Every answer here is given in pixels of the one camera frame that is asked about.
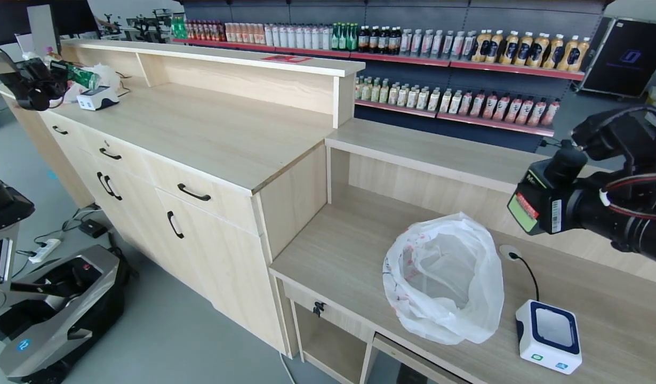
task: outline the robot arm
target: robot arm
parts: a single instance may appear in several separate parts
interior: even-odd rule
[[[613,248],[656,260],[656,129],[630,116],[640,106],[589,116],[553,158],[533,163],[508,209],[528,234],[583,228],[611,240]],[[625,156],[615,172],[577,178],[587,162]]]

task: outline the gray floor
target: gray floor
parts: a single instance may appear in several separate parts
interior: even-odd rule
[[[554,122],[557,139],[565,138],[589,114],[621,106],[615,100],[589,95],[568,95],[563,104]],[[555,148],[540,148],[539,152],[552,155]],[[621,162],[614,159],[598,165],[619,167]],[[31,240],[36,235],[59,228],[75,211],[69,195],[8,111],[0,114],[0,178],[36,204],[35,214],[21,224],[21,250],[33,250]],[[94,215],[95,219],[104,219],[102,213]],[[94,243],[107,246],[107,238],[94,241],[73,230],[65,234],[52,257]],[[140,280],[126,289],[123,318],[77,364],[67,383],[289,383],[275,350],[216,312],[150,260],[126,245],[123,248],[141,273]],[[19,269],[25,260],[24,256],[18,257],[15,264]],[[297,358],[287,363],[298,384],[335,382]],[[370,382],[394,383],[397,371],[398,364],[381,354]],[[0,384],[6,382],[0,370]]]

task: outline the black handle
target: black handle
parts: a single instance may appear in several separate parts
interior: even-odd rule
[[[108,190],[109,186],[106,187],[106,185],[103,184],[103,180],[101,179],[103,177],[103,173],[98,172],[98,173],[96,173],[96,176],[98,177],[98,182],[101,183],[101,185],[103,186],[103,189],[106,190],[108,195],[113,196],[114,195],[113,192],[111,192],[111,190]]]
[[[122,158],[120,155],[115,155],[115,156],[113,156],[113,155],[109,155],[109,154],[108,154],[108,150],[106,150],[106,148],[100,148],[99,151],[101,151],[101,153],[102,153],[103,155],[106,155],[106,156],[108,156],[109,158],[114,158],[115,160],[119,160],[120,158]]]
[[[181,184],[178,184],[177,187],[179,187],[179,190],[180,190],[181,192],[184,192],[184,194],[189,195],[189,196],[193,196],[194,198],[196,198],[196,199],[198,199],[198,200],[202,200],[202,201],[204,201],[204,202],[209,201],[209,200],[212,198],[210,195],[202,195],[202,196],[198,196],[198,195],[195,195],[195,194],[191,194],[190,192],[188,192],[188,191],[186,190],[186,185],[185,185],[185,184],[182,184],[182,183],[181,183]]]
[[[106,184],[108,185],[108,188],[110,189],[110,195],[112,197],[114,197],[115,199],[117,199],[117,200],[121,200],[122,197],[120,195],[115,194],[113,188],[110,186],[110,183],[109,183],[110,182],[110,177],[108,175],[105,175],[103,178],[106,181]]]
[[[177,238],[183,238],[183,233],[178,233],[177,229],[174,227],[174,223],[172,222],[172,217],[174,217],[174,212],[172,211],[167,212],[167,220],[169,220],[169,225],[172,226],[172,231],[174,231],[174,234],[176,234]]]
[[[67,131],[58,131],[60,128],[58,128],[57,125],[54,125],[52,128],[53,128],[53,131],[56,131],[57,133],[60,133],[60,134],[68,134],[69,133]]]

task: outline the red sign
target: red sign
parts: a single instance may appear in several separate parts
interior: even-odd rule
[[[311,58],[303,58],[302,56],[288,56],[287,54],[274,54],[274,56],[262,58],[262,60],[278,61],[279,63],[297,64],[297,63],[302,63],[302,61],[311,60]]]

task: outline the white device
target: white device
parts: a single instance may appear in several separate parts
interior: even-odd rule
[[[564,374],[582,364],[574,313],[527,300],[515,312],[515,319],[520,357]]]
[[[98,111],[115,105],[119,102],[119,97],[114,92],[113,88],[101,86],[96,90],[87,90],[77,95],[77,102],[82,109],[89,111]]]

